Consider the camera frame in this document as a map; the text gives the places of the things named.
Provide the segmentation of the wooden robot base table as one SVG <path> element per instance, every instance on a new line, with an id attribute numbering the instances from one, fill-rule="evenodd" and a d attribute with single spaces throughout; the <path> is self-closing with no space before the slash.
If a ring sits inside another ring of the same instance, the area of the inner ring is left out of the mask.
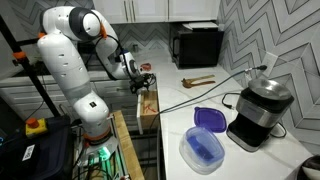
<path id="1" fill-rule="evenodd" d="M 121 152 L 124 157 L 125 167 L 131 180 L 145 180 L 131 136 L 121 111 L 113 113 L 117 136 L 120 141 Z"/>

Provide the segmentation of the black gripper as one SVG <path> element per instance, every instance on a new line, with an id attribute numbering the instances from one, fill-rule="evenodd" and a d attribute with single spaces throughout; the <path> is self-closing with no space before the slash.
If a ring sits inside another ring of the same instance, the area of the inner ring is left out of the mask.
<path id="1" fill-rule="evenodd" d="M 147 92 L 150 92 L 150 86 L 156 82 L 156 76 L 151 73 L 144 73 L 130 81 L 130 90 L 136 96 L 141 94 L 141 88 L 145 87 Z"/>

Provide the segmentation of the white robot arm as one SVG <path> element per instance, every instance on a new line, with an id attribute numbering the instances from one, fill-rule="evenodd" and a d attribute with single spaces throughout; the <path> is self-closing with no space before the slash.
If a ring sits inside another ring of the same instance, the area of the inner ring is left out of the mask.
<path id="1" fill-rule="evenodd" d="M 65 98 L 78 114 L 83 137 L 91 145 L 100 145 L 111 136 L 110 111 L 105 101 L 92 89 L 90 77 L 77 45 L 92 42 L 96 55 L 108 77 L 129 81 L 135 93 L 149 86 L 149 76 L 141 73 L 130 51 L 96 10 L 58 6 L 41 15 L 42 36 L 37 41 L 41 57 Z"/>

